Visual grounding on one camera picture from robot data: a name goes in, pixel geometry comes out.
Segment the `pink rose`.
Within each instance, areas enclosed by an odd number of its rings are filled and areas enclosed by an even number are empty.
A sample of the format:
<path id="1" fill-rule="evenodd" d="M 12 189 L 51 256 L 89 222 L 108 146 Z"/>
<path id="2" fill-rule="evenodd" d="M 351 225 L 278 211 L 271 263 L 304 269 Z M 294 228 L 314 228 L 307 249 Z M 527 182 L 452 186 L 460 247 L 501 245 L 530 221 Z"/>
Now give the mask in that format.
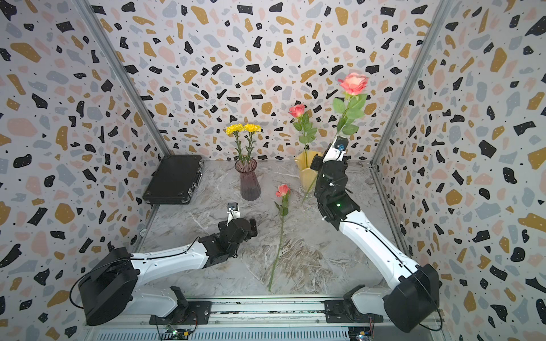
<path id="1" fill-rule="evenodd" d="M 308 168 L 310 166 L 309 145 L 315 141 L 318 129 L 311 122 L 310 113 L 307 112 L 305 105 L 300 104 L 291 107 L 289 114 L 294 118 L 294 128 L 300 133 L 299 143 L 304 147 L 304 165 Z"/>
<path id="2" fill-rule="evenodd" d="M 284 245 L 284 222 L 285 217 L 289 213 L 289 197 L 290 197 L 291 189 L 287 184 L 282 184 L 280 187 L 278 187 L 276 196 L 280 199 L 280 203 L 275 203 L 276 208 L 279 213 L 280 217 L 280 239 L 279 244 L 277 248 L 276 257 L 274 259 L 274 262 L 272 264 L 271 274 L 270 274 L 270 280 L 268 283 L 268 291 L 272 292 L 272 286 L 274 283 L 274 274 L 277 269 L 277 264 L 281 256 L 282 248 Z"/>
<path id="3" fill-rule="evenodd" d="M 368 77 L 352 72 L 338 82 L 344 91 L 344 100 L 335 98 L 333 102 L 334 112 L 341 114 L 336 132 L 337 135 L 352 136 L 358 131 L 358 126 L 354 124 L 355 120 L 364 116 L 363 107 L 367 100 L 365 90 L 368 86 Z"/>

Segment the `yellow carnation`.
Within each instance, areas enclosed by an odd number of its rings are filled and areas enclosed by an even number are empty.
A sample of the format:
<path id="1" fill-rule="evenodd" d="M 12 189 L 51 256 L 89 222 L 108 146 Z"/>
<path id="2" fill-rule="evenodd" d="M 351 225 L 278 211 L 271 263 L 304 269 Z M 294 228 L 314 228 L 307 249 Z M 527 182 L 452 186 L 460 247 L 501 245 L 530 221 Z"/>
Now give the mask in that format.
<path id="1" fill-rule="evenodd" d="M 240 133 L 243 132 L 244 130 L 245 128 L 242 124 L 233 124 L 226 129 L 226 134 L 235 139 L 238 160 L 242 164 L 245 163 L 245 156 L 243 153 L 243 148 L 242 148 L 242 144 L 240 140 Z"/>
<path id="2" fill-rule="evenodd" d="M 262 131 L 262 128 L 258 124 L 246 124 L 244 126 L 244 131 L 247 133 L 247 146 L 245 148 L 245 162 L 250 163 L 253 158 L 254 144 L 255 144 L 255 135 Z"/>

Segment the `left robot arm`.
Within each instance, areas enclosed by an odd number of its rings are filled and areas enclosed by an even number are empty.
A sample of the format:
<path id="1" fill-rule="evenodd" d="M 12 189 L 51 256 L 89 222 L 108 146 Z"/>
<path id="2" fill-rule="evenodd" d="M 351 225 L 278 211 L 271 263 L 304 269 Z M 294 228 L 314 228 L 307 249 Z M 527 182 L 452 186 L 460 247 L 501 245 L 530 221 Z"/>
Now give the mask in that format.
<path id="1" fill-rule="evenodd" d="M 218 233 L 183 247 L 134 254 L 124 247 L 112 250 L 77 282 L 86 323 L 98 326 L 120 315 L 148 315 L 157 325 L 188 322 L 190 304 L 179 287 L 157 289 L 147 284 L 222 264 L 237 257 L 243 242 L 257 237 L 254 219 L 232 217 L 218 228 Z"/>

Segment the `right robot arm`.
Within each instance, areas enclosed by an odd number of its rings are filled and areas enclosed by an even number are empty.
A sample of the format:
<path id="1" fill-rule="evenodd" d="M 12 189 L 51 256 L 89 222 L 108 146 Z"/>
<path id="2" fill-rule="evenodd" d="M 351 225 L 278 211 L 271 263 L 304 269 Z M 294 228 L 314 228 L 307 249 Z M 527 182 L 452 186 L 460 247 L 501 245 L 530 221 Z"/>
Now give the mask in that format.
<path id="1" fill-rule="evenodd" d="M 359 285 L 344 296 L 343 312 L 350 319 L 382 315 L 402 332 L 411 332 L 439 312 L 439 274 L 431 265 L 420 266 L 373 226 L 346 191 L 347 163 L 336 156 L 315 156 L 314 196 L 323 220 L 349 238 L 382 274 L 385 290 Z"/>

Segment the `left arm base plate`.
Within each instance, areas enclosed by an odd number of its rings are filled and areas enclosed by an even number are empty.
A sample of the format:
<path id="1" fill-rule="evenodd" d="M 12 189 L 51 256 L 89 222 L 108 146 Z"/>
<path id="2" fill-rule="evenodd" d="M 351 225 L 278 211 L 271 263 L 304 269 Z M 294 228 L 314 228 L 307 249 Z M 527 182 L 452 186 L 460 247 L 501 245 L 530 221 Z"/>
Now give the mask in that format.
<path id="1" fill-rule="evenodd" d="M 152 315 L 149 325 L 206 325 L 212 305 L 212 301 L 189 301 L 179 305 L 165 318 Z"/>

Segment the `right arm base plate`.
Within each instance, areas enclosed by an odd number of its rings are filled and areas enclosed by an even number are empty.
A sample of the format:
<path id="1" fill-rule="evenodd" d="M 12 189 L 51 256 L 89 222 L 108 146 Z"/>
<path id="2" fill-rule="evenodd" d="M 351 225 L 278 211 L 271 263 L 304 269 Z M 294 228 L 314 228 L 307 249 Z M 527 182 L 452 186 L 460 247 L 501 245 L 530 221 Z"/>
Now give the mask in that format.
<path id="1" fill-rule="evenodd" d="M 377 314 L 358 312 L 351 300 L 326 300 L 324 313 L 327 323 L 382 323 L 384 318 Z"/>

